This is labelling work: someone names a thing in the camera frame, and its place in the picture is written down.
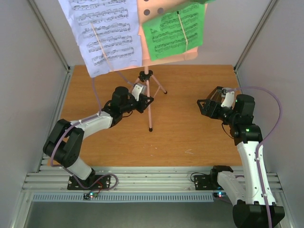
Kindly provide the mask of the green sheet music page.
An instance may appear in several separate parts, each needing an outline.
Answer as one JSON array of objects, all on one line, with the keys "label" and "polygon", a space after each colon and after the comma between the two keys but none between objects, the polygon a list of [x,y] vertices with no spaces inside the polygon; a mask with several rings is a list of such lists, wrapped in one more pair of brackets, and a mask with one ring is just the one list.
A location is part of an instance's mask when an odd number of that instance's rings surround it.
[{"label": "green sheet music page", "polygon": [[142,24],[150,60],[184,54],[203,44],[206,6],[210,0],[189,0],[176,10]]}]

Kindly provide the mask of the pink music stand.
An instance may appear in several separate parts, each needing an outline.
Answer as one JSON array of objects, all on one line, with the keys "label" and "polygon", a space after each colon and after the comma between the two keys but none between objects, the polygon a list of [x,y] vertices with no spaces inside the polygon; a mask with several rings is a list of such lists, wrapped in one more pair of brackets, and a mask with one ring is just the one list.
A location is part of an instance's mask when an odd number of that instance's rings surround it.
[{"label": "pink music stand", "polygon": [[[163,1],[163,0],[154,0],[152,3],[148,3],[143,0],[139,0],[137,2],[137,9],[139,13],[139,22],[142,25],[143,23],[157,17],[162,16],[167,12],[171,12],[176,10],[178,7],[186,4],[188,0],[177,0],[177,1]],[[197,57],[198,49],[193,48],[184,54],[174,55],[171,57],[158,59],[155,61],[150,60],[145,36],[143,33],[143,29],[139,29],[139,35],[141,37],[141,45],[142,45],[142,64],[144,66],[144,73],[141,74],[143,77],[143,82],[146,86],[146,91],[143,95],[150,96],[150,78],[154,78],[154,76],[149,73],[149,67],[158,64],[164,63],[173,63],[177,61],[185,61],[192,60]],[[132,84],[131,89],[133,89],[134,84],[139,83],[140,79],[136,79],[135,83]],[[132,114],[133,112],[133,96],[131,95],[131,91],[128,91],[126,87],[118,87],[113,92],[112,98],[108,101],[104,107],[100,109],[97,114],[94,114],[86,119],[80,121],[80,124],[83,124],[82,127],[84,131],[89,134],[93,134],[95,132],[111,128],[115,126],[118,122],[123,119],[123,114],[128,113]],[[151,103],[146,103],[146,109],[150,110]]]}]

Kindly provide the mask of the black metronome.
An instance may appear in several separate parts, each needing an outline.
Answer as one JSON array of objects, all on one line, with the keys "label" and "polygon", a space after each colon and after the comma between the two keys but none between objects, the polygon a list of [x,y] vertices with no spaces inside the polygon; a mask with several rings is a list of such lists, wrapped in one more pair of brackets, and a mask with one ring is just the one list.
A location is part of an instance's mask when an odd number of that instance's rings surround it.
[{"label": "black metronome", "polygon": [[208,100],[214,101],[214,102],[218,102],[218,103],[222,103],[223,101],[223,97],[222,97],[223,93],[222,93],[222,89],[214,89],[207,97]]}]

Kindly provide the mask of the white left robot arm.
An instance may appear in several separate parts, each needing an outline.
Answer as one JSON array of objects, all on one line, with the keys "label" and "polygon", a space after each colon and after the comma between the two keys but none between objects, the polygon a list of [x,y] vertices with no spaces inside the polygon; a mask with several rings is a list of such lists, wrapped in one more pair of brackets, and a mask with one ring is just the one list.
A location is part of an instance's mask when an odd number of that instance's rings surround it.
[{"label": "white left robot arm", "polygon": [[154,101],[153,97],[144,94],[144,90],[145,87],[141,84],[136,84],[132,91],[119,86],[113,92],[111,100],[96,114],[71,122],[58,120],[43,146],[43,153],[72,174],[81,188],[91,189],[98,179],[95,170],[80,158],[83,140],[117,125],[124,113],[130,114],[134,110],[143,113]]}]

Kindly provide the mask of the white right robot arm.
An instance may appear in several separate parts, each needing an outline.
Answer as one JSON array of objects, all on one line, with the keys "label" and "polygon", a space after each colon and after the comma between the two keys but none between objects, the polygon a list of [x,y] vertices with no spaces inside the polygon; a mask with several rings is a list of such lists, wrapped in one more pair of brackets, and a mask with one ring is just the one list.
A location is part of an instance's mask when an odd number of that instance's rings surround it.
[{"label": "white right robot arm", "polygon": [[254,97],[235,95],[236,89],[216,87],[206,99],[197,100],[200,113],[230,127],[230,137],[240,155],[245,186],[229,166],[214,166],[209,182],[223,189],[233,205],[233,220],[238,228],[274,228],[284,217],[269,186],[263,155],[261,129],[254,124]]}]

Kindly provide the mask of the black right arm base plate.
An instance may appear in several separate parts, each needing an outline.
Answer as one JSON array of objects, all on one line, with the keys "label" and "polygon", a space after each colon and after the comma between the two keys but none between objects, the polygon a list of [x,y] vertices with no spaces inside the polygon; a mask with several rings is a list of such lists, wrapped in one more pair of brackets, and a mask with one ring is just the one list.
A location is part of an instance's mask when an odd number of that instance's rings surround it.
[{"label": "black right arm base plate", "polygon": [[196,173],[191,177],[195,185],[195,190],[218,190],[219,188],[212,182],[210,175]]}]

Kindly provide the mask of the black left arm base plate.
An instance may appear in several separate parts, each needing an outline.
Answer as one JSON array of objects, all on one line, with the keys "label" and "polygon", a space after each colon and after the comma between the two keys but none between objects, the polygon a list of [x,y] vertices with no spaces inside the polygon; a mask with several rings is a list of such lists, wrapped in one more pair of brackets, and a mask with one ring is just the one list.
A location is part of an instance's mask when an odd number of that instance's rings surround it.
[{"label": "black left arm base plate", "polygon": [[86,180],[81,180],[78,177],[69,177],[67,189],[68,190],[98,190],[107,189],[110,187],[110,175],[93,175]]}]

